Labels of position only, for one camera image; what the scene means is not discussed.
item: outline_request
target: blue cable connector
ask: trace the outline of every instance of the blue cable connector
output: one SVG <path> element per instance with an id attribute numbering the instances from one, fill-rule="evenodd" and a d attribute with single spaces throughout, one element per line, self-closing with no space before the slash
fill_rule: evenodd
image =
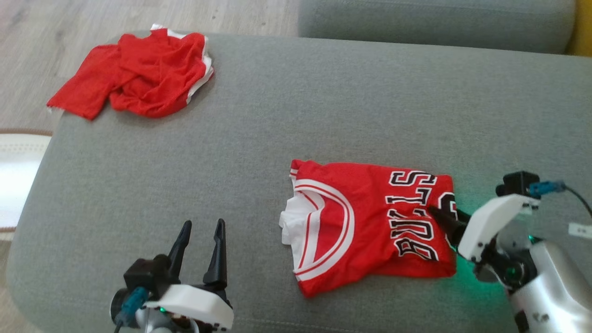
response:
<path id="1" fill-rule="evenodd" d="M 529 190 L 531 196 L 540 197 L 553 192 L 565 191 L 565 183 L 563 180 L 536 182 L 530 185 Z"/>
<path id="2" fill-rule="evenodd" d="M 130 297 L 123 303 L 121 310 L 115 316 L 115 322 L 127 327 L 136 318 L 136 311 L 148 300 L 148 290 L 143 287 L 134 289 Z"/>

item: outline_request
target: gray sofa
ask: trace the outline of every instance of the gray sofa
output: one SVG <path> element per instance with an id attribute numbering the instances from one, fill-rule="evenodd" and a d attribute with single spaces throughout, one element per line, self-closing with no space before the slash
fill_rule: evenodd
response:
<path id="1" fill-rule="evenodd" d="M 186 109 L 144 119 L 65 114 L 12 246 L 9 288 L 44 332 L 111 332 L 109 305 L 137 258 L 194 221 L 181 279 L 207 269 L 227 221 L 233 332 L 512 332 L 503 289 L 471 265 L 440 280 L 369 276 L 304 299 L 281 244 L 290 161 L 451 174 L 471 212 L 526 169 L 592 197 L 592 59 L 448 46 L 209 35 L 216 75 Z M 592 281 L 587 221 L 568 196 L 526 228 Z"/>
<path id="2" fill-rule="evenodd" d="M 301 37 L 563 53 L 575 0 L 302 0 Z"/>

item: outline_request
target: crumpled red cloth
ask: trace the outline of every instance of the crumpled red cloth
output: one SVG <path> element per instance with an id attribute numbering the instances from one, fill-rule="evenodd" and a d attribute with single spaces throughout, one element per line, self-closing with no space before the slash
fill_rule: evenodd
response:
<path id="1" fill-rule="evenodd" d="M 107 97 L 113 109 L 144 117 L 179 111 L 208 81 L 213 68 L 205 36 L 178 38 L 168 31 L 152 30 L 146 38 L 125 34 L 117 44 L 95 47 L 47 106 L 88 120 L 98 116 Z"/>

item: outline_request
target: black cable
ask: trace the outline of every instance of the black cable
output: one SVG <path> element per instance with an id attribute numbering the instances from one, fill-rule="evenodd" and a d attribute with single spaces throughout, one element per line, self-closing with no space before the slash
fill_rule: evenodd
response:
<path id="1" fill-rule="evenodd" d="M 121 329 L 121 327 L 123 326 L 123 322 L 119 322 L 117 323 L 117 326 L 115 326 L 115 331 L 113 333 L 119 333 L 119 330 Z"/>
<path id="2" fill-rule="evenodd" d="M 588 214 L 590 214 L 590 217 L 592 217 L 592 208 L 590 208 L 590 205 L 586 202 L 586 200 L 584 199 L 584 197 L 581 196 L 579 193 L 577 193 L 573 188 L 571 188 L 569 186 L 566 186 L 565 187 L 565 190 L 571 192 L 578 199 L 580 199 L 580 201 L 582 201 L 582 204 L 584 204 L 584 207 L 586 207 L 586 210 L 588 211 Z"/>

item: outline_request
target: red jersey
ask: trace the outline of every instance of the red jersey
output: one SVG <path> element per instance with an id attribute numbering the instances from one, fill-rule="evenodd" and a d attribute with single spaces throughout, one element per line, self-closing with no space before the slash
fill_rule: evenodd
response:
<path id="1" fill-rule="evenodd" d="M 450 277 L 456 254 L 428 206 L 455 212 L 452 178 L 378 165 L 292 161 L 280 215 L 304 296 L 367 274 Z"/>

